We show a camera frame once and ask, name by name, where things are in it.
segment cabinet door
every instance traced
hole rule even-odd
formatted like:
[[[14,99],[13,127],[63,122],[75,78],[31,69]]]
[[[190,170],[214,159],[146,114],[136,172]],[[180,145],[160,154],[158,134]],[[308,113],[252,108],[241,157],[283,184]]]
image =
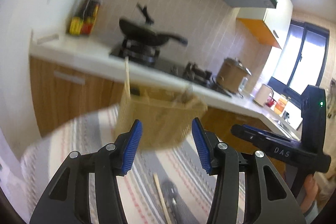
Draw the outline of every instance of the cabinet door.
[[[42,136],[88,112],[118,103],[123,83],[30,58],[31,95]]]
[[[211,131],[223,142],[233,147],[238,152],[253,154],[258,150],[250,142],[239,139],[231,134],[231,127],[234,124],[248,124],[250,126],[270,131],[269,128],[259,119],[228,112],[222,109],[208,107],[208,111],[201,118],[205,130]],[[285,171],[285,163],[269,158],[278,172],[282,175]]]
[[[293,13],[291,0],[277,0],[276,9],[266,9],[264,22],[281,48],[285,45]]]

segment frying pan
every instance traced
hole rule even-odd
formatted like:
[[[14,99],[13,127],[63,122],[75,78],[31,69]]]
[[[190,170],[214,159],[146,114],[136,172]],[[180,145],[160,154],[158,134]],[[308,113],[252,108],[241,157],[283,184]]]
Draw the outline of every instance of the frying pan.
[[[152,47],[162,46],[163,44],[167,43],[169,39],[173,39],[183,46],[188,45],[188,40],[177,34],[154,31],[150,27],[150,25],[152,25],[154,21],[149,17],[147,13],[147,6],[144,6],[144,8],[142,8],[139,4],[137,4],[137,7],[146,18],[146,23],[140,25],[129,19],[120,18],[119,27],[125,35],[126,39],[135,40],[144,45]]]

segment gas stove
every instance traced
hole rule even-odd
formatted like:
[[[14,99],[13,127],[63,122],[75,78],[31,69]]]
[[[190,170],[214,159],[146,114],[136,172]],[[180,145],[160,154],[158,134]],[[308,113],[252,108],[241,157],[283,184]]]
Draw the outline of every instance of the gas stove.
[[[128,56],[130,61],[141,64],[143,66],[151,67],[168,73],[170,75],[174,75],[179,78],[188,80],[192,83],[214,90],[228,97],[232,97],[233,95],[228,90],[223,89],[220,85],[216,83],[215,79],[211,77],[212,72],[200,69],[195,63],[188,63],[187,66],[184,67],[180,64],[174,63],[164,58],[158,58],[158,53],[157,56],[155,56],[155,54],[154,56],[144,56],[142,54],[143,52],[133,52],[132,50],[135,49],[134,47],[125,47],[126,43],[127,41],[123,43],[121,47],[119,46],[113,49],[110,55],[120,58],[125,58],[126,56]]]

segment wicker basket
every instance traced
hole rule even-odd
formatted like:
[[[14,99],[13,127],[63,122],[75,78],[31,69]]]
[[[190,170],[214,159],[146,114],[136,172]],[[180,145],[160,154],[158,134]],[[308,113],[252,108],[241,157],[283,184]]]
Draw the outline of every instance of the wicker basket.
[[[115,138],[128,132],[135,119],[143,125],[139,149],[165,149],[180,145],[190,133],[191,122],[201,117],[207,105],[191,94],[186,103],[173,102],[185,92],[142,84],[130,85],[128,59],[125,59],[126,81],[120,102]]]

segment pan handle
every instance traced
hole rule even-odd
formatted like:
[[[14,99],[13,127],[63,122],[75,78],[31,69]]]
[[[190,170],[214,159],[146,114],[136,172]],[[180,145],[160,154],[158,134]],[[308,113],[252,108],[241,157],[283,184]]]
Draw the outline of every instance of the pan handle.
[[[158,37],[160,37],[161,39],[164,37],[167,37],[168,39],[174,39],[177,42],[181,43],[183,46],[187,46],[188,45],[188,39],[181,37],[179,35],[175,35],[175,34],[171,34],[171,33],[158,33],[157,34]]]
[[[154,24],[154,20],[149,16],[147,12],[147,5],[145,5],[143,8],[139,3],[136,4],[136,6],[139,8],[139,10],[142,12],[143,16],[146,18],[146,24],[152,25]]]

